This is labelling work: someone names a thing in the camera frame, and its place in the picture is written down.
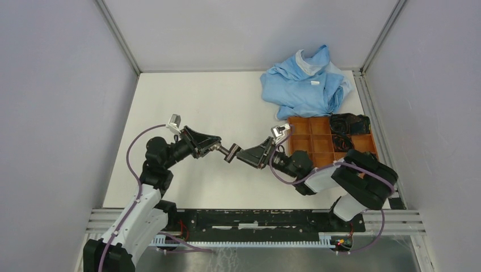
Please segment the small grey faucet fitting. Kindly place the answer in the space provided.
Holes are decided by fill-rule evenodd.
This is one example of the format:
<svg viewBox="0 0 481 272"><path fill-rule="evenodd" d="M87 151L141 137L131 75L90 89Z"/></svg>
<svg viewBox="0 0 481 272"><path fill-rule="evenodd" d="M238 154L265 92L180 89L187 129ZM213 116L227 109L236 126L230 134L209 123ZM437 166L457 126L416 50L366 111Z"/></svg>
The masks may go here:
<svg viewBox="0 0 481 272"><path fill-rule="evenodd" d="M216 151L219 151L219 152L225 152L225 149L222 147L222 145L220 143L214 144L210 149L212 151L216 150Z"/></svg>

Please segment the dark metal faucet tee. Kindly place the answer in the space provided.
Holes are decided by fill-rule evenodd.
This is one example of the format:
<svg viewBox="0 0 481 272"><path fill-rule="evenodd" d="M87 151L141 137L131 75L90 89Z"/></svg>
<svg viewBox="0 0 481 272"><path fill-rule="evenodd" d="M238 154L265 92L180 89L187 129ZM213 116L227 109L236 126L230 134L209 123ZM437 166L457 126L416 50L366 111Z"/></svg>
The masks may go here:
<svg viewBox="0 0 481 272"><path fill-rule="evenodd" d="M237 144L233 143L229 149L221 146L219 151L224 154L224 161L227 163L231 163L233 159L236 157L236 154L241 151L242 148Z"/></svg>

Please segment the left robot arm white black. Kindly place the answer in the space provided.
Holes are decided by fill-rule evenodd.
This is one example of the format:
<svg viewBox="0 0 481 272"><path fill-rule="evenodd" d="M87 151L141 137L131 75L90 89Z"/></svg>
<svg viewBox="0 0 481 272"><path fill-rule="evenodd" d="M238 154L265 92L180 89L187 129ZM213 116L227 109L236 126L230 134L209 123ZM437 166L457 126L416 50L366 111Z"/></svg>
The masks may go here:
<svg viewBox="0 0 481 272"><path fill-rule="evenodd" d="M101 238L85 243L84 271L135 271L154 237L178 225L176 204L162 199L173 179L170 168L188 156L204 157L221 143L221 137L188 126L177 135L179 139L172 143L162 137L147 141L140 175L127 165L137 181L137 192Z"/></svg>

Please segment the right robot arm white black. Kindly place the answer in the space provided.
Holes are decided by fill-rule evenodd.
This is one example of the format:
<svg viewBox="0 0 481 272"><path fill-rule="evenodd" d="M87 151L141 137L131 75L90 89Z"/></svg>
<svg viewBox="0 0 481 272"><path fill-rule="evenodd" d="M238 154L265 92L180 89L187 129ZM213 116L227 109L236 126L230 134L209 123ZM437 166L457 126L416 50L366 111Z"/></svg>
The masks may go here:
<svg viewBox="0 0 481 272"><path fill-rule="evenodd" d="M269 167L276 178L294 186L303 196L342 188L345 194L334 202L327 217L334 231L344 230L356 215L366 210L382 210L395 192L399 175L369 152L351 149L341 159L316 167L306 151L287 155L279 147L269 137L256 147L237 151L235 157L257 169Z"/></svg>

